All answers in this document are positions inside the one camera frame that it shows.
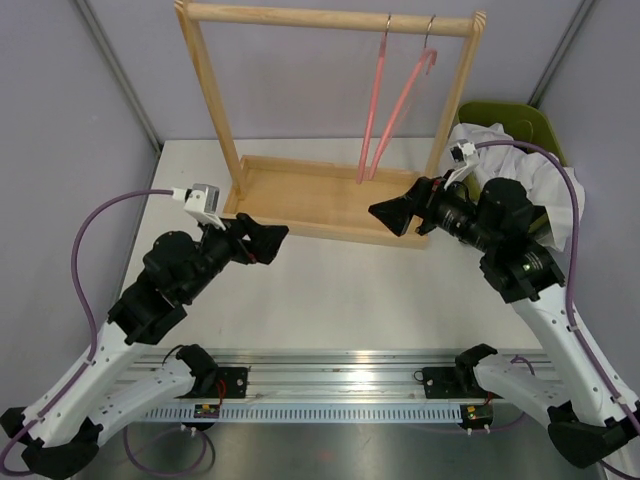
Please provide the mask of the pink hanger with white shirt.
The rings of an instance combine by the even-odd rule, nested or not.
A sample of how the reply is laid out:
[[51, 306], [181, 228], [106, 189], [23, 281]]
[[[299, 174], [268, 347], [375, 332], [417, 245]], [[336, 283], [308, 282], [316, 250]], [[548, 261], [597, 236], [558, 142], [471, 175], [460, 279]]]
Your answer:
[[372, 82], [371, 88], [371, 96], [369, 101], [369, 108], [367, 114], [367, 120], [364, 130], [363, 141], [361, 145], [361, 151], [358, 162], [358, 172], [356, 176], [356, 183], [361, 184], [364, 180], [364, 176], [367, 168], [367, 158], [369, 154], [370, 142], [373, 132], [373, 127], [375, 124], [376, 112], [377, 112], [377, 104], [379, 99], [380, 87], [382, 82], [382, 77], [384, 73], [384, 64], [386, 60], [386, 48], [387, 48], [387, 39], [389, 34], [389, 28], [391, 24], [392, 15], [388, 14], [385, 30], [382, 33], [378, 56], [376, 61], [375, 75]]

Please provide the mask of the white shirt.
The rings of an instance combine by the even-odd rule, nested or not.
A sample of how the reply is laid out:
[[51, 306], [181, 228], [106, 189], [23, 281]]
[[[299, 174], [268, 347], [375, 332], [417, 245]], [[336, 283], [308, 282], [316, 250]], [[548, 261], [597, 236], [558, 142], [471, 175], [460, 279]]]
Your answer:
[[[459, 123], [453, 127], [449, 143], [468, 140], [477, 145], [485, 141], [507, 139], [512, 137], [505, 133], [500, 123], [489, 127]], [[578, 182], [573, 168], [564, 167], [564, 170], [575, 189], [581, 220], [585, 204], [584, 188]], [[549, 227], [542, 227], [543, 233], [538, 241], [557, 251], [565, 250], [572, 232], [572, 205], [568, 188], [556, 167], [538, 152], [525, 153], [511, 145], [480, 149], [478, 166], [466, 179], [475, 180], [482, 189], [488, 180], [496, 177], [519, 181], [529, 200], [535, 206], [545, 208]]]

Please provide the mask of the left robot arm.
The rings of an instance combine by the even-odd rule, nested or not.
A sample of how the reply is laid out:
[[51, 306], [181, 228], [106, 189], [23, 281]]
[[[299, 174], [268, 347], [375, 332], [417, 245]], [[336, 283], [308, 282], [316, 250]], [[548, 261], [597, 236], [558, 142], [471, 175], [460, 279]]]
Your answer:
[[95, 345], [78, 360], [75, 372], [38, 402], [2, 415], [1, 426], [11, 441], [25, 447], [21, 457], [28, 473], [67, 479], [145, 412], [172, 398], [203, 398], [222, 390], [218, 365], [192, 344], [151, 376], [118, 394], [108, 392], [122, 372], [186, 318], [187, 306], [229, 263], [270, 264], [289, 232], [244, 213], [201, 230], [199, 240], [183, 231], [158, 237], [143, 258], [142, 272], [109, 310]]

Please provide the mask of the pink hanger with black shirt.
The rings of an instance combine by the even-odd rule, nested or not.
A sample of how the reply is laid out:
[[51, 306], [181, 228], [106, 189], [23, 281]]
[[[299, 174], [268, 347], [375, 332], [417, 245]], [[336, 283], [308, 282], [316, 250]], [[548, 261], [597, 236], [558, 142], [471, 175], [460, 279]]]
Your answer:
[[428, 45], [434, 20], [435, 16], [432, 16], [429, 19], [420, 57], [411, 70], [408, 79], [406, 80], [398, 99], [394, 104], [372, 157], [369, 157], [368, 154], [367, 168], [363, 181], [371, 181], [375, 178], [380, 161], [388, 145], [393, 139], [396, 129], [400, 126], [403, 118], [410, 110], [409, 97], [412, 94], [419, 77], [421, 75], [428, 76], [437, 62], [438, 51]]

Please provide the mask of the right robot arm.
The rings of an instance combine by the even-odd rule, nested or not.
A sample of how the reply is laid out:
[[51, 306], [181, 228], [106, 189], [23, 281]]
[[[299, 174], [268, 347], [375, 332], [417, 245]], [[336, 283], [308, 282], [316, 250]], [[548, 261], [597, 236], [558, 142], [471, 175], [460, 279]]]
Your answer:
[[482, 252], [484, 279], [525, 321], [562, 382], [556, 387], [527, 374], [480, 344], [455, 359], [453, 380], [460, 393], [491, 393], [517, 406], [577, 468], [638, 437], [639, 397], [581, 322], [553, 256], [530, 235], [535, 208], [518, 181], [494, 178], [472, 202], [443, 177], [421, 177], [405, 194], [373, 204], [369, 212], [396, 236], [420, 218], [417, 234], [440, 228]]

